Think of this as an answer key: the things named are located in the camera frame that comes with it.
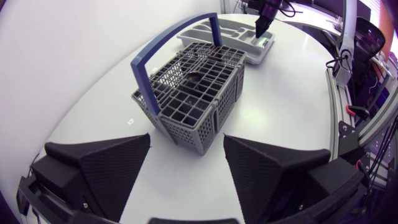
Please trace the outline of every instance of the white table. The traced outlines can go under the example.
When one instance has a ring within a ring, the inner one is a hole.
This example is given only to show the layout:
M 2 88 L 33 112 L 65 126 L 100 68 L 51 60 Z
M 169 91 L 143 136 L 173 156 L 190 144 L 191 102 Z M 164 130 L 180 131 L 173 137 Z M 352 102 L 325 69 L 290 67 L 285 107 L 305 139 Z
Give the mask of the white table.
M 242 14 L 219 18 L 251 25 L 257 19 Z M 330 143 L 325 62 L 332 57 L 315 39 L 288 24 L 274 21 L 269 30 L 275 34 L 273 46 L 261 64 L 246 65 L 243 93 L 203 157 L 167 140 L 131 99 L 137 83 L 130 62 L 141 48 L 82 96 L 49 141 L 72 144 L 150 134 L 152 147 L 121 223 L 146 223 L 151 217 L 236 218 L 244 223 L 223 133 L 303 150 L 328 149 Z M 173 37 L 147 63 L 148 73 L 182 49 L 181 40 Z

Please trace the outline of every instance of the cable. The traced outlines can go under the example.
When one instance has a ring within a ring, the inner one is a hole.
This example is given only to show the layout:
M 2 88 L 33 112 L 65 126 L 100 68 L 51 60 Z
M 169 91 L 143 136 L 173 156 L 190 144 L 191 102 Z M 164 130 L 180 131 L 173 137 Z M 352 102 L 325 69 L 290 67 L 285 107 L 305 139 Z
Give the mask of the cable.
M 387 151 L 387 146 L 391 142 L 393 135 L 395 134 L 395 132 L 398 129 L 398 120 L 397 120 L 397 118 L 398 118 L 398 116 L 396 116 L 396 118 L 394 119 L 394 122 L 392 123 L 392 125 L 389 126 L 387 128 L 387 130 L 386 130 L 386 133 L 385 133 L 385 135 L 383 137 L 383 140 L 382 140 L 382 143 L 380 145 L 380 150 L 377 153 L 377 156 L 376 156 L 376 158 L 375 158 L 375 160 L 373 162 L 373 165 L 372 165 L 372 167 L 369 170 L 369 175 L 372 173 L 372 171 L 373 171 L 374 167 L 376 166 L 376 164 L 378 162 L 381 163 L 381 161 L 382 161 L 382 159 L 384 157 L 383 154 L 385 154 L 385 152 Z
M 373 89 L 374 87 L 376 87 L 377 83 L 379 82 L 379 80 L 376 77 L 376 81 L 374 82 L 374 86 L 372 86 L 371 88 L 369 88 L 369 94 L 371 94 L 371 89 Z
M 364 199 L 364 201 L 363 201 L 363 205 L 362 205 L 360 211 L 363 210 L 363 208 L 366 206 L 366 202 L 368 202 L 368 198 L 369 198 L 369 195 L 370 195 L 370 191 L 371 191 L 371 189 L 372 189 L 372 187 L 373 187 L 374 181 L 376 180 L 377 172 L 378 172 L 378 170 L 379 170 L 379 167 L 380 167 L 382 158 L 383 158 L 383 157 L 385 156 L 385 154 L 386 154 L 387 145 L 391 142 L 393 135 L 394 135 L 395 132 L 398 130 L 398 120 L 397 120 L 397 119 L 398 119 L 398 115 L 395 117 L 394 122 L 393 122 L 392 125 L 391 125 L 390 132 L 388 132 L 390 126 L 389 126 L 389 127 L 387 128 L 387 130 L 386 130 L 386 133 L 388 133 L 389 137 L 386 137 L 386 136 L 387 136 L 386 134 L 385 134 L 384 137 L 383 137 L 383 141 L 382 141 L 382 144 L 381 144 L 381 146 L 380 146 L 380 150 L 379 150 L 379 152 L 377 153 L 377 156 L 376 156 L 376 158 L 375 158 L 375 160 L 374 160 L 374 162 L 373 162 L 373 165 L 372 165 L 372 167 L 374 167 L 374 166 L 376 165 L 376 163 L 377 163 L 377 168 L 376 168 L 376 170 L 374 171 L 374 175 L 371 177 L 371 182 L 370 182 L 369 185 L 368 185 L 368 190 L 366 191 L 367 194 L 366 194 L 366 197 L 365 197 L 365 199 Z
M 341 61 L 341 60 L 343 60 L 343 59 L 344 59 L 343 57 L 338 57 L 338 58 L 336 58 L 336 59 L 330 60 L 330 61 L 328 61 L 328 62 L 326 63 L 326 67 L 328 67 L 328 68 L 333 68 L 332 66 L 329 66 L 330 63 L 332 63 L 332 62 L 337 62 L 337 61 Z
M 237 0 L 236 1 L 236 4 L 235 4 L 235 7 L 234 7 L 234 11 L 232 12 L 232 13 L 235 13 L 235 9 L 236 9 L 236 6 L 238 5 L 238 2 L 239 2 L 240 0 Z
M 381 150 L 382 150 L 382 148 L 383 148 L 384 141 L 386 140 L 386 137 L 387 137 L 387 134 L 388 134 L 388 130 L 389 130 L 389 129 L 390 129 L 390 126 L 387 127 L 386 132 L 384 133 L 384 137 L 383 137 L 383 140 L 381 141 L 379 151 L 377 152 L 377 155 L 376 155 L 376 157 L 374 158 L 374 162 L 373 162 L 371 168 L 369 169 L 369 172 L 368 172 L 369 175 L 372 173 L 374 167 L 376 166 L 376 160 L 379 159 L 379 156 L 380 156 L 379 154 L 380 154 L 380 152 L 381 152 Z
M 35 162 L 35 160 L 37 159 L 37 157 L 38 157 L 39 155 L 40 155 L 40 152 L 37 153 L 37 155 L 33 158 L 33 161 L 30 163 L 29 171 L 28 171 L 28 173 L 27 173 L 27 178 L 30 177 L 30 174 L 32 173 L 32 165 L 33 165 L 33 163 Z
M 291 18 L 291 17 L 294 17 L 295 15 L 296 15 L 296 10 L 294 9 L 294 7 L 291 5 L 291 3 L 288 1 L 288 0 L 284 0 L 284 2 L 289 6 L 289 7 L 291 7 L 292 9 L 293 9 L 293 15 L 288 15 L 288 14 L 286 14 L 285 12 L 291 12 L 291 11 L 288 11 L 288 10 L 285 10 L 285 9 L 279 9 L 279 11 L 281 12 L 281 13 L 283 13 L 283 15 L 285 15 L 285 16 L 287 16 L 287 17 L 289 17 L 289 18 Z

